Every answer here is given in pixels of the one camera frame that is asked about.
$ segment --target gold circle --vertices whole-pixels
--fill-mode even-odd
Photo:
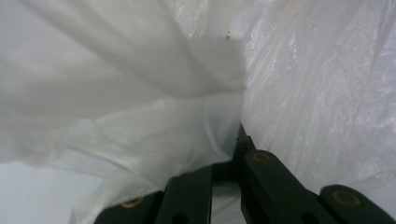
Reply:
[[[338,203],[340,203],[344,207],[358,208],[361,206],[361,200],[359,200],[358,197],[356,197],[355,195],[353,195],[349,192],[346,192],[343,190],[337,190],[332,194],[332,196]],[[352,199],[352,202],[348,202],[348,201],[344,200],[345,197]]]
[[[122,203],[121,206],[124,208],[133,208],[133,207],[136,207],[139,204],[141,204],[143,202],[143,199],[144,198],[138,198],[138,199],[132,200],[128,203]]]
[[[271,157],[265,153],[259,152],[259,153],[254,153],[253,160],[257,162],[266,162],[266,161],[270,161]]]

